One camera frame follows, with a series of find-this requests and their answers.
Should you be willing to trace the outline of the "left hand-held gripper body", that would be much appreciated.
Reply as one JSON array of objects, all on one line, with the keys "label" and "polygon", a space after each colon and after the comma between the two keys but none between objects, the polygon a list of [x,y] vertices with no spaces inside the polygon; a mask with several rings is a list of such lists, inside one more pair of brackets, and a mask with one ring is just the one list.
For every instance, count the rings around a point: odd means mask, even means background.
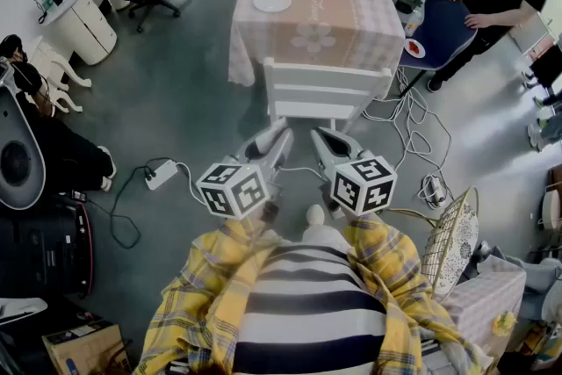
[{"label": "left hand-held gripper body", "polygon": [[275,203],[281,189],[275,185],[282,165],[282,150],[267,152],[257,147],[239,148],[213,164],[196,182],[210,214],[241,220],[266,203]]}]

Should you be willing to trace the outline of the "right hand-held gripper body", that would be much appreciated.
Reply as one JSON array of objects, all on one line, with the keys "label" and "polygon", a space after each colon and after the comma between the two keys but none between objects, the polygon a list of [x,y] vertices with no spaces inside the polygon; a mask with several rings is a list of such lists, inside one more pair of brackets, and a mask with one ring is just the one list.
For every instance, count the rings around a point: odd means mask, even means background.
[{"label": "right hand-held gripper body", "polygon": [[390,205],[398,174],[383,156],[364,150],[353,161],[337,163],[328,180],[331,203],[359,217]]}]

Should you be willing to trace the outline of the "white plate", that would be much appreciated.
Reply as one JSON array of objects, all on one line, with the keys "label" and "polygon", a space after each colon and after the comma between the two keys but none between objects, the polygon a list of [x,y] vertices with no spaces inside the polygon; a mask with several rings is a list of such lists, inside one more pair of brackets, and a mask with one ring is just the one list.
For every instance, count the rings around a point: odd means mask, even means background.
[{"label": "white plate", "polygon": [[253,0],[256,9],[267,13],[276,13],[287,10],[292,0]]}]

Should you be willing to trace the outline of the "person's right forearm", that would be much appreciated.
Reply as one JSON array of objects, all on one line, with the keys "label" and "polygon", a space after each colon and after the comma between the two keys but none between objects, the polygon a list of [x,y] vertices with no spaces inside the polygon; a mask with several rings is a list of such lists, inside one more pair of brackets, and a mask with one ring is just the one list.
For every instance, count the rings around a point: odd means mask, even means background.
[{"label": "person's right forearm", "polygon": [[386,334],[376,363],[378,375],[425,375],[422,332],[431,331],[458,375],[481,375],[482,358],[448,312],[431,298],[428,279],[412,240],[374,213],[347,213],[344,236],[349,261],[367,292],[386,310]]}]

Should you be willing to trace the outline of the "person's left forearm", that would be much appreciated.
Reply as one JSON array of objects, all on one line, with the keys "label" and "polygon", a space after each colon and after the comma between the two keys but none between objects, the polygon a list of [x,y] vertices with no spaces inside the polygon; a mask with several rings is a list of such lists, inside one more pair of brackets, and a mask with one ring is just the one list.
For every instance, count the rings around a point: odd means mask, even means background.
[{"label": "person's left forearm", "polygon": [[234,374],[234,353],[249,294],[284,239],[257,219],[226,220],[191,245],[162,291],[133,375],[162,375],[184,360],[195,373]]}]

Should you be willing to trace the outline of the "small plate with red food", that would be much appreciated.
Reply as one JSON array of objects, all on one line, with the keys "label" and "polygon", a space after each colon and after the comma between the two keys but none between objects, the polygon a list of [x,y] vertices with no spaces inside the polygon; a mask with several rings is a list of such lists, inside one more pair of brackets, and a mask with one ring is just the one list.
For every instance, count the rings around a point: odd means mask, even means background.
[{"label": "small plate with red food", "polygon": [[426,56],[424,46],[419,41],[412,38],[407,38],[405,40],[404,50],[408,55],[416,59],[423,59]]}]

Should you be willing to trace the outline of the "person's white shoe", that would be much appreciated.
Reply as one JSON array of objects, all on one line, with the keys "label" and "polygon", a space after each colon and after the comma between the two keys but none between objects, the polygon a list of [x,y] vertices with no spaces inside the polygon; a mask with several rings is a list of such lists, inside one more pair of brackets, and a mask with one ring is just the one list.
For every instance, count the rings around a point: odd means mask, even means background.
[{"label": "person's white shoe", "polygon": [[306,211],[306,231],[315,233],[325,226],[325,213],[320,205],[312,205]]}]

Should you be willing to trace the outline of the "white wooden chair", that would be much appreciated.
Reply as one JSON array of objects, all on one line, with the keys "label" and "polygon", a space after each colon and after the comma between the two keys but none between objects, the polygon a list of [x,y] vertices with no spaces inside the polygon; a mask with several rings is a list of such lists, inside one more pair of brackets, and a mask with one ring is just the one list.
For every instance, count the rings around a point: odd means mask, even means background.
[{"label": "white wooden chair", "polygon": [[281,118],[327,119],[344,123],[347,133],[374,99],[385,98],[393,81],[380,71],[263,61],[270,121]]}]

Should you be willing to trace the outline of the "white power strip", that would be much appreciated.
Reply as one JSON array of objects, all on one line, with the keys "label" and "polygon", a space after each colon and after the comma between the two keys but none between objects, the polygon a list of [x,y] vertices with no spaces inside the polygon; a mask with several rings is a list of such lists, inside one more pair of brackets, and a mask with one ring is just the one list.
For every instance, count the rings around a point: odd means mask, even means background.
[{"label": "white power strip", "polygon": [[441,178],[428,176],[422,188],[422,194],[430,207],[440,208],[446,199],[446,190]]},{"label": "white power strip", "polygon": [[148,171],[145,175],[146,185],[150,191],[154,191],[168,182],[177,172],[177,163],[169,159],[157,169],[150,169]]}]

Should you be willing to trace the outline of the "table with pink checkered cloth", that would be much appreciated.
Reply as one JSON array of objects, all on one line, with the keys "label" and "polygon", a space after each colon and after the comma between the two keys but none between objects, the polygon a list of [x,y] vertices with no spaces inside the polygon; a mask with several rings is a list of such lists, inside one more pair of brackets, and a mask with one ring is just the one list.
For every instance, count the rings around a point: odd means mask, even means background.
[{"label": "table with pink checkered cloth", "polygon": [[276,13],[237,0],[228,79],[249,87],[254,63],[278,62],[395,71],[405,33],[392,0],[292,0]]}]

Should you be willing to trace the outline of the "person's striped shirt torso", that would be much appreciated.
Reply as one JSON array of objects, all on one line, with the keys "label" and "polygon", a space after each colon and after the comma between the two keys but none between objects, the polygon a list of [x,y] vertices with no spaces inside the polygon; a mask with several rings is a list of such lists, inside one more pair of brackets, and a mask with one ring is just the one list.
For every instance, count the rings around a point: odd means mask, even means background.
[{"label": "person's striped shirt torso", "polygon": [[386,332],[382,303],[325,225],[277,247],[249,294],[234,375],[373,375]]}]

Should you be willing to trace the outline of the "clear water bottle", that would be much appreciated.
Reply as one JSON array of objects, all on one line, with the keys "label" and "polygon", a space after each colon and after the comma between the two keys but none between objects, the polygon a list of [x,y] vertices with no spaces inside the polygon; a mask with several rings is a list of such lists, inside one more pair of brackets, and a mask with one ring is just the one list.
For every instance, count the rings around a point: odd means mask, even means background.
[{"label": "clear water bottle", "polygon": [[424,4],[426,0],[416,0],[412,13],[407,19],[404,32],[407,38],[411,38],[424,20]]}]

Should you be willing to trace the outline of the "dark blue chair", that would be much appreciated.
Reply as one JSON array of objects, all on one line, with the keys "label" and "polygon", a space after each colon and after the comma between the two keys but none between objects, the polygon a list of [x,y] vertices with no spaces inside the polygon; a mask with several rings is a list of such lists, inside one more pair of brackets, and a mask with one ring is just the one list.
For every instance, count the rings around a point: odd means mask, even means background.
[{"label": "dark blue chair", "polygon": [[454,57],[473,41],[476,30],[465,25],[469,11],[462,2],[451,0],[426,0],[423,23],[411,37],[426,50],[423,59],[416,59],[403,50],[399,66],[418,69],[419,73],[400,93],[400,98],[414,87],[427,72],[444,68]]}]

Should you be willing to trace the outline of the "small checkered cloth table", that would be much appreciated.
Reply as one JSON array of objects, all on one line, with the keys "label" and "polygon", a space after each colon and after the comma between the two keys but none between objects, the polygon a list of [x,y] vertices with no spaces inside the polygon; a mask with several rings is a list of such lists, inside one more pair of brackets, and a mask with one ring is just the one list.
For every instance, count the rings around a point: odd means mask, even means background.
[{"label": "small checkered cloth table", "polygon": [[498,359],[516,324],[526,272],[495,256],[488,257],[478,272],[455,286],[443,306],[467,341]]}]

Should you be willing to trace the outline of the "grey blue clothes pile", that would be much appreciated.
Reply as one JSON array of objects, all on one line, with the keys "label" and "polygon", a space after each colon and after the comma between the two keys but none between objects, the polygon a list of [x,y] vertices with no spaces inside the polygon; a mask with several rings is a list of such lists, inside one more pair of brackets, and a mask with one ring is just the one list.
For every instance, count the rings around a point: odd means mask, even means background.
[{"label": "grey blue clothes pile", "polygon": [[495,256],[512,263],[526,273],[526,283],[519,308],[519,316],[527,321],[544,321],[562,326],[562,262],[545,258],[541,263],[525,263],[504,255],[497,246],[482,241],[475,256],[485,260]]}]

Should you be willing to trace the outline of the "black equipment case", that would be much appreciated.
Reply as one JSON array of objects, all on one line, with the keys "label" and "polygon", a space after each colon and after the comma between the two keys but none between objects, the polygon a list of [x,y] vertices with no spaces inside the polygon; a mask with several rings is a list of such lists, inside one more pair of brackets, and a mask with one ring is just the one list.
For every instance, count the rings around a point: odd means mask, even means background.
[{"label": "black equipment case", "polygon": [[0,207],[0,297],[89,295],[93,241],[84,204],[41,200],[23,211]]}]

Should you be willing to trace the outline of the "cream round cabinet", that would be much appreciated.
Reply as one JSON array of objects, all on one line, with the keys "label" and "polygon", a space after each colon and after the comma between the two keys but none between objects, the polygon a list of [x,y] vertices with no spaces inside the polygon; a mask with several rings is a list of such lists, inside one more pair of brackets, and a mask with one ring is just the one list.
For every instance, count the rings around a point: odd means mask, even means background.
[{"label": "cream round cabinet", "polygon": [[93,0],[64,0],[49,10],[43,26],[89,66],[104,61],[117,44],[117,34]]}]

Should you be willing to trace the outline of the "cardboard box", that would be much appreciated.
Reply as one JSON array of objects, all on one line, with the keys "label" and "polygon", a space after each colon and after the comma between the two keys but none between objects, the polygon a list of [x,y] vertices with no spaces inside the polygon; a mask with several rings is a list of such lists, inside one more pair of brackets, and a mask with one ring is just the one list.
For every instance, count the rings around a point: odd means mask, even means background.
[{"label": "cardboard box", "polygon": [[106,320],[43,335],[58,375],[131,375],[128,345],[120,328]]}]

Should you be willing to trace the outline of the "grey white rounded chair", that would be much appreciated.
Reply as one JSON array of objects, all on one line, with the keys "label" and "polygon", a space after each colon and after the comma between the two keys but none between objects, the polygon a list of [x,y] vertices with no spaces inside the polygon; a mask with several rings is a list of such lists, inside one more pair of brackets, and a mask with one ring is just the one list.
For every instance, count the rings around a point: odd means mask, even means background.
[{"label": "grey white rounded chair", "polygon": [[40,198],[46,167],[40,147],[16,99],[14,68],[0,58],[0,203],[26,210]]}]

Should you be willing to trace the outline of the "white vanity table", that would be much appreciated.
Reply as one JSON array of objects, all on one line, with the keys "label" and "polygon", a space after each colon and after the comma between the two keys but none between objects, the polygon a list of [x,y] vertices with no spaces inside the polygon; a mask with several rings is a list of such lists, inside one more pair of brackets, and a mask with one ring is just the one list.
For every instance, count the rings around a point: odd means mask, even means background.
[{"label": "white vanity table", "polygon": [[81,78],[69,62],[56,52],[42,36],[35,38],[27,48],[29,62],[43,77],[41,93],[47,96],[54,108],[60,112],[83,112],[83,108],[76,105],[68,94],[69,86],[62,81],[64,75],[69,80],[83,88],[90,88],[89,78]]}]

